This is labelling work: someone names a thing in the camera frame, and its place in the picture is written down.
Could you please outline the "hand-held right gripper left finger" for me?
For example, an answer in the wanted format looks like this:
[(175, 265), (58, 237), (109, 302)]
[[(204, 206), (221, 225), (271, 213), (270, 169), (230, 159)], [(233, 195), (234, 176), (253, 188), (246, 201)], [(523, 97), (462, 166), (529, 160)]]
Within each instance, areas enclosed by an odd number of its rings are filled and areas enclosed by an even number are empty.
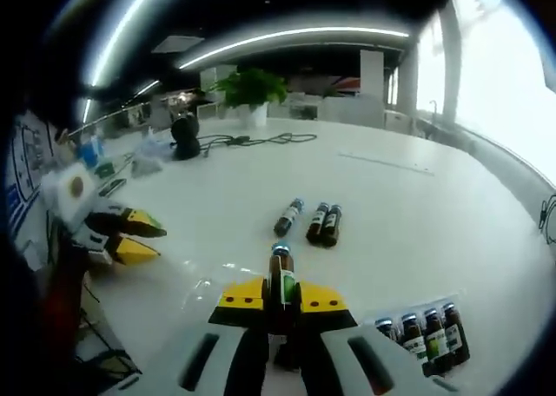
[(174, 334), (140, 374), (106, 395), (259, 395), (269, 356), (268, 283), (226, 287), (206, 321)]

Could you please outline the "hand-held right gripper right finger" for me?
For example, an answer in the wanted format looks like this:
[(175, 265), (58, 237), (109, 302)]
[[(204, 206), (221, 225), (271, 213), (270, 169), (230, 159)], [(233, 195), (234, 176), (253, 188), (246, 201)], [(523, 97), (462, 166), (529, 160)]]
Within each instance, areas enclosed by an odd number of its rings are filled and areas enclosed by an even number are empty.
[(309, 395), (466, 395), (371, 325), (358, 324), (339, 293), (296, 285), (296, 349)]

